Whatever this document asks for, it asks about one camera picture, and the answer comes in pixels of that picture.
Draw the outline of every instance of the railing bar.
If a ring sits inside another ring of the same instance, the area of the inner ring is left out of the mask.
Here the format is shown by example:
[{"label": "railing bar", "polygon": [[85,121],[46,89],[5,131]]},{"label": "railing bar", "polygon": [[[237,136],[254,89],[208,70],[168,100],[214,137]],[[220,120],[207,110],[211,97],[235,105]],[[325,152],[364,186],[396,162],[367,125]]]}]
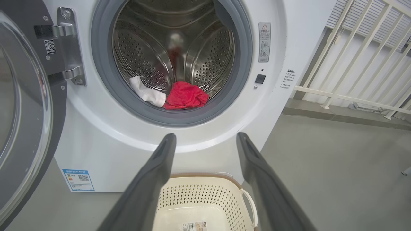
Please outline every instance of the railing bar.
[{"label": "railing bar", "polygon": [[358,98],[361,98],[364,93],[367,91],[368,87],[371,85],[371,83],[377,78],[378,74],[381,72],[381,70],[387,65],[388,60],[391,58],[391,56],[394,54],[394,52],[397,50],[399,45],[401,44],[402,40],[407,36],[408,32],[411,30],[411,23],[408,25],[408,27],[405,29],[404,33],[402,34],[401,38],[398,39],[397,43],[393,46],[393,48],[390,50],[390,52],[385,56],[384,60],[382,63],[378,66],[377,70],[374,72],[372,77],[369,79],[363,90],[360,92],[358,95]]},{"label": "railing bar", "polygon": [[350,36],[348,37],[347,41],[345,42],[342,50],[340,51],[340,53],[338,54],[337,58],[335,59],[334,63],[332,64],[330,70],[328,71],[325,79],[323,80],[323,82],[321,83],[319,89],[321,90],[325,84],[328,84],[329,80],[330,80],[330,76],[331,74],[334,72],[335,67],[337,66],[339,60],[341,59],[341,57],[345,54],[345,51],[347,50],[348,45],[351,43],[352,39],[354,38],[354,35],[357,33],[357,30],[359,29],[362,21],[365,18],[365,15],[367,14],[368,10],[370,9],[372,3],[374,0],[369,0],[367,3],[367,6],[364,8],[361,16],[359,17],[355,27],[353,28],[353,30],[351,31]]},{"label": "railing bar", "polygon": [[[302,87],[302,86],[295,86],[294,90],[307,92],[307,93],[312,93],[312,94],[316,94],[316,95],[322,95],[322,96],[333,96],[333,94],[330,93],[330,92],[324,92],[324,91],[315,90],[315,89],[312,89],[312,88],[305,88],[305,87]],[[335,95],[335,98],[350,101],[350,102],[357,102],[357,103],[361,103],[361,104],[367,104],[367,105],[371,105],[371,106],[381,107],[381,108],[389,109],[389,110],[393,110],[393,111],[399,111],[399,112],[403,112],[405,114],[411,114],[411,111],[406,110],[406,109],[395,108],[393,106],[384,105],[384,104],[375,103],[375,102],[370,102],[370,101],[367,101],[367,100],[364,100],[364,99],[358,99],[358,98],[353,98],[353,97],[349,97],[349,96],[345,96],[345,95],[338,95],[338,94]]]},{"label": "railing bar", "polygon": [[[404,107],[402,107],[401,109],[409,109],[409,107],[411,106],[411,100],[410,101],[408,101],[405,105],[404,105]],[[390,111],[387,115],[385,115],[384,117],[385,118],[387,118],[387,119],[391,119],[391,117],[394,115],[394,113],[396,112],[396,111],[399,111],[399,112],[403,112],[403,111],[401,111],[400,109],[397,109],[397,110],[393,110],[393,111]]]},{"label": "railing bar", "polygon": [[372,55],[371,59],[368,61],[367,65],[364,67],[363,71],[361,72],[361,74],[358,76],[358,78],[356,79],[356,81],[354,82],[354,84],[351,86],[350,90],[348,91],[347,95],[350,95],[351,92],[355,89],[355,87],[357,86],[358,82],[361,80],[361,78],[364,76],[364,74],[367,72],[368,68],[371,66],[371,64],[374,62],[375,58],[377,57],[377,55],[380,53],[380,51],[382,50],[382,48],[385,46],[386,42],[388,41],[388,39],[390,38],[390,36],[392,35],[392,33],[394,32],[395,28],[398,26],[399,22],[401,21],[402,17],[404,16],[403,13],[401,13],[398,17],[397,20],[394,22],[392,28],[390,29],[390,31],[387,33],[387,36],[384,38],[383,41],[381,41],[380,45],[378,46],[377,50],[375,51],[374,55]]},{"label": "railing bar", "polygon": [[[358,51],[356,52],[356,54],[354,55],[353,59],[351,60],[351,62],[348,64],[348,67],[345,69],[344,73],[342,74],[342,76],[340,77],[340,79],[338,80],[337,84],[335,85],[335,87],[333,88],[333,90],[331,91],[333,94],[336,94],[336,92],[339,90],[340,86],[342,85],[342,83],[344,82],[345,78],[347,77],[347,75],[351,72],[352,67],[355,65],[355,63],[357,62],[357,59],[359,57],[361,57],[363,55],[363,53],[365,52],[365,49],[368,47],[369,43],[372,41],[374,35],[377,33],[378,28],[381,26],[381,24],[384,22],[384,19],[386,18],[386,16],[388,15],[388,13],[390,12],[392,6],[390,5],[385,5],[384,8],[382,9],[380,15],[378,15],[378,18],[376,19],[376,21],[374,22],[374,25],[372,25],[370,31],[368,32],[367,36],[365,37],[363,43],[361,44],[361,46],[359,47]],[[328,97],[326,99],[326,101],[324,102],[324,104],[322,105],[323,108],[328,109],[331,102],[334,100],[334,97]]]},{"label": "railing bar", "polygon": [[318,59],[317,59],[315,65],[314,65],[312,71],[310,72],[308,78],[304,82],[304,87],[305,88],[310,83],[312,77],[314,76],[314,74],[317,71],[318,67],[320,66],[322,60],[324,59],[324,56],[326,55],[328,49],[330,48],[331,44],[334,42],[336,36],[338,35],[339,29],[340,29],[341,25],[343,24],[345,18],[347,17],[347,14],[348,14],[353,2],[354,2],[354,0],[348,0],[347,1],[346,6],[344,7],[344,10],[342,11],[340,18],[338,19],[337,24],[335,24],[335,27],[332,30],[324,49],[322,50],[320,56],[318,57]]},{"label": "railing bar", "polygon": [[405,102],[405,100],[407,100],[408,96],[410,96],[411,94],[411,88],[409,88],[407,90],[407,92],[401,97],[400,100],[398,100],[398,102],[394,105],[394,107],[400,107],[401,104],[403,104]]},{"label": "railing bar", "polygon": [[383,2],[393,6],[393,8],[397,9],[399,12],[404,13],[405,15],[411,16],[411,10],[398,2],[397,0],[382,0]]},{"label": "railing bar", "polygon": [[[411,64],[409,63],[406,67],[404,67],[404,68],[402,69],[401,73],[395,77],[395,80],[393,80],[393,81],[390,83],[390,86],[388,86],[388,87],[384,90],[384,93],[382,94],[382,96],[379,97],[379,99],[381,99],[381,100],[377,100],[377,102],[382,103],[382,101],[385,100],[385,98],[387,97],[388,93],[394,88],[394,86],[398,83],[398,81],[400,81],[400,80],[404,77],[405,73],[409,70],[410,67],[411,67]],[[402,89],[401,89],[400,91],[398,91],[398,94],[393,98],[393,101],[390,102],[390,105],[391,105],[391,104],[394,102],[394,100],[400,95],[400,93],[404,90],[404,88],[406,88],[406,86],[408,86],[408,84],[410,83],[410,81],[411,81],[411,78],[408,80],[407,84],[405,84],[405,85],[402,87]]]},{"label": "railing bar", "polygon": [[379,83],[379,85],[374,89],[374,91],[372,92],[372,94],[368,97],[368,99],[372,100],[374,98],[374,96],[376,95],[376,93],[381,89],[381,87],[387,82],[387,80],[389,79],[389,77],[391,76],[391,74],[397,69],[398,65],[400,64],[400,62],[405,58],[405,56],[407,55],[407,53],[410,51],[411,49],[411,45],[408,46],[405,51],[401,54],[400,58],[397,59],[397,61],[395,62],[394,66],[390,69],[390,71],[386,74],[386,76],[384,77],[384,79]]}]

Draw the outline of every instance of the sticker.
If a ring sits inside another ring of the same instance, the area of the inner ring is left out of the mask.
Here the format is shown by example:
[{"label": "sticker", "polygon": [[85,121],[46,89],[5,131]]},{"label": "sticker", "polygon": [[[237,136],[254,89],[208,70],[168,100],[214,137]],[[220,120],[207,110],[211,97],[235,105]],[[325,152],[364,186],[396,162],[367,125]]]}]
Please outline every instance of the sticker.
[{"label": "sticker", "polygon": [[288,69],[285,75],[282,78],[280,78],[279,87],[283,89],[290,89],[295,79],[296,79],[295,71]]},{"label": "sticker", "polygon": [[47,54],[55,54],[55,46],[54,46],[54,40],[49,39],[44,41],[44,45],[46,46],[46,51]]},{"label": "sticker", "polygon": [[268,62],[270,58],[271,23],[259,23],[260,56],[259,62]]},{"label": "sticker", "polygon": [[72,191],[94,192],[93,183],[91,183],[91,178],[88,171],[63,169],[63,173]]},{"label": "sticker", "polygon": [[182,231],[207,231],[207,223],[206,222],[183,223]]}]

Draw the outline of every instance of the white cloth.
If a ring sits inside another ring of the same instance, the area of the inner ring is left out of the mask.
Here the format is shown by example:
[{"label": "white cloth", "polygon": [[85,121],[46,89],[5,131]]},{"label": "white cloth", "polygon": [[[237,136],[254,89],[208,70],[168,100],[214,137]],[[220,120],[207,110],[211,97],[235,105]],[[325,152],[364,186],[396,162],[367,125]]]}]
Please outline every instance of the white cloth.
[{"label": "white cloth", "polygon": [[149,102],[157,107],[162,107],[166,102],[166,94],[144,86],[144,84],[141,82],[140,76],[130,78],[129,81],[131,88],[142,100]]}]

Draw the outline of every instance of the laundry basket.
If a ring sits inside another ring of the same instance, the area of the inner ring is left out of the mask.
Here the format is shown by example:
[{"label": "laundry basket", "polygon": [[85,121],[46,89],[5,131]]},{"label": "laundry basket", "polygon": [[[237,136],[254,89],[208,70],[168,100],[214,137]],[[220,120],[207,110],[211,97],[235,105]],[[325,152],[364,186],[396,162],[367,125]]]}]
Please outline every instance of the laundry basket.
[{"label": "laundry basket", "polygon": [[257,222],[251,196],[232,178],[184,174],[171,176],[162,187],[153,231],[252,231]]}]

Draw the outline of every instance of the qr code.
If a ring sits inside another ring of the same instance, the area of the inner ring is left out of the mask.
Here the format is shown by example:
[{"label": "qr code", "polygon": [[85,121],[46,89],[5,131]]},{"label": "qr code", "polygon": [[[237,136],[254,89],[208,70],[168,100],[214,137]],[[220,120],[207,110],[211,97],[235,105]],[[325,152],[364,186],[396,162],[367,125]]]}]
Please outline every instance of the qr code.
[{"label": "qr code", "polygon": [[88,176],[79,175],[79,179],[80,179],[80,180],[90,181],[90,180],[88,179]]},{"label": "qr code", "polygon": [[45,40],[44,45],[46,46],[47,54],[54,54],[55,53],[55,46],[54,46],[54,40]]}]

